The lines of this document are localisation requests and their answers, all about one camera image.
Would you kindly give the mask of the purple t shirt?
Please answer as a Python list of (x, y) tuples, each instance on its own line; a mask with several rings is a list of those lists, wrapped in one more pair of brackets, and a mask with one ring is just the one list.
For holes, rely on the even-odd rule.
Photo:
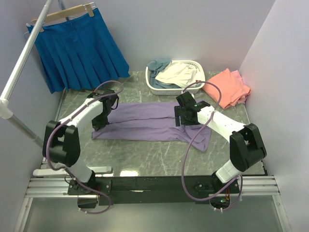
[(189, 143), (201, 125), (175, 126), (176, 102), (121, 103), (108, 115), (109, 125), (92, 139)]

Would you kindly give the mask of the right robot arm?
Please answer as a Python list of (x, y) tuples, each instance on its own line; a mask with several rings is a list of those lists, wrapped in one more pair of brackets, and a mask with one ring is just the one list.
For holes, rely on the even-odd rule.
[(206, 125), (229, 143), (229, 161), (214, 173), (214, 178), (225, 184), (267, 156), (258, 127), (237, 122), (205, 101), (196, 102), (185, 92), (176, 98), (174, 107), (176, 126)]

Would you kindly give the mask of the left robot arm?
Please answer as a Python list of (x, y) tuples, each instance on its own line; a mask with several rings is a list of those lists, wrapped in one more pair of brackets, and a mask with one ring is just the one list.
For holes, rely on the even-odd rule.
[(109, 125), (108, 115), (118, 101), (118, 95), (111, 89), (106, 89), (103, 94), (92, 92), (70, 115), (60, 121), (49, 121), (45, 128), (43, 156), (61, 164), (61, 169), (81, 183), (95, 188), (95, 172), (80, 157), (80, 135), (89, 123), (94, 131)]

